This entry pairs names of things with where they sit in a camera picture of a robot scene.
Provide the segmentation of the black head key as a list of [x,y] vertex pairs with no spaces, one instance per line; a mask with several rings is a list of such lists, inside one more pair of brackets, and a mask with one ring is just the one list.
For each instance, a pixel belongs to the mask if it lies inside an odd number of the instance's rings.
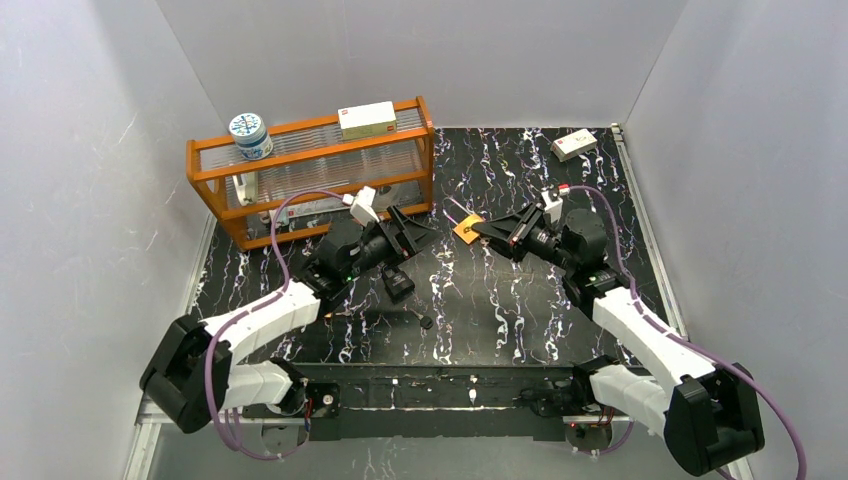
[[433,327],[434,320],[432,317],[420,313],[415,313],[415,316],[418,319],[419,325],[422,329],[429,330]]

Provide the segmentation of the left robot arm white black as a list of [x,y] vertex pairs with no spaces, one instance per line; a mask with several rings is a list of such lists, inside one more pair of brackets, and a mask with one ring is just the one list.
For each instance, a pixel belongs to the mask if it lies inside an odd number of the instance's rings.
[[233,312],[175,319],[140,377],[142,392],[186,434],[222,424],[221,413],[242,407],[300,409],[304,377],[290,363],[244,360],[332,313],[349,297],[353,281],[375,268],[393,301],[411,294],[414,284],[399,267],[440,234],[395,206],[388,214],[365,226],[332,223],[280,288]]

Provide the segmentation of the long shackle brass padlock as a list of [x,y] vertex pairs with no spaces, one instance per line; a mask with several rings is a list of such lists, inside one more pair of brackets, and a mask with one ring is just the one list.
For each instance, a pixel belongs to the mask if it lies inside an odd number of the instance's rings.
[[453,197],[447,197],[446,200],[454,209],[458,209],[464,214],[462,218],[455,218],[447,207],[443,208],[443,214],[452,226],[452,232],[465,244],[473,244],[480,238],[480,233],[474,229],[474,226],[482,223],[484,218]]

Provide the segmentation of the black padlock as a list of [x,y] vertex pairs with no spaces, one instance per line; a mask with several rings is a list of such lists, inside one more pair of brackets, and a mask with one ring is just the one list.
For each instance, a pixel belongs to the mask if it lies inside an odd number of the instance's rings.
[[399,304],[410,297],[415,283],[397,266],[385,266],[381,271],[385,291],[393,304]]

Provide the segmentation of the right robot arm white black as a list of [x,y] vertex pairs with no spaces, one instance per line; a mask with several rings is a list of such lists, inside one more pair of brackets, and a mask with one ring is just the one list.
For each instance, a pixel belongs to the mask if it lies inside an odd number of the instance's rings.
[[609,356],[575,367],[582,404],[613,407],[659,434],[678,465],[701,476],[765,445],[757,395],[737,364],[720,366],[682,345],[678,336],[631,292],[632,281],[611,267],[601,217],[576,209],[549,226],[541,204],[476,222],[471,230],[502,256],[526,255],[563,269],[572,306],[611,333],[648,370],[640,376]]

